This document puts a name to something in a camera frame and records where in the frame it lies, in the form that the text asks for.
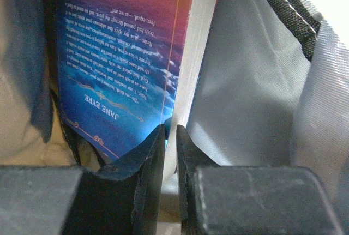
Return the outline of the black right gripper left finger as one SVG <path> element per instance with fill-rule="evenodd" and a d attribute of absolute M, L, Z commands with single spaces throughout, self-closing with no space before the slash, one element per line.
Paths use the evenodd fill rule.
<path fill-rule="evenodd" d="M 2 166 L 1 234 L 156 234 L 166 128 L 94 172 Z"/>

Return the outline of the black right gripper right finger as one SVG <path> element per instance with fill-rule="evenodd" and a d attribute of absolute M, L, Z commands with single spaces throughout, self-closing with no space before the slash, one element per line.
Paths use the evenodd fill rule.
<path fill-rule="evenodd" d="M 343 234 L 309 169 L 220 166 L 182 125 L 176 146 L 182 234 Z"/>

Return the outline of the beige canvas backpack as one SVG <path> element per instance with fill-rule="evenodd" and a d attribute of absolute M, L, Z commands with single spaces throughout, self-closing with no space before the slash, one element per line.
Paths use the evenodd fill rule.
<path fill-rule="evenodd" d="M 63 122 L 57 70 L 55 0 L 1 0 L 1 167 L 115 161 Z M 348 234 L 348 21 L 311 0 L 218 0 L 183 126 L 220 166 L 309 169 Z M 156 234 L 182 234 L 177 166 Z"/>

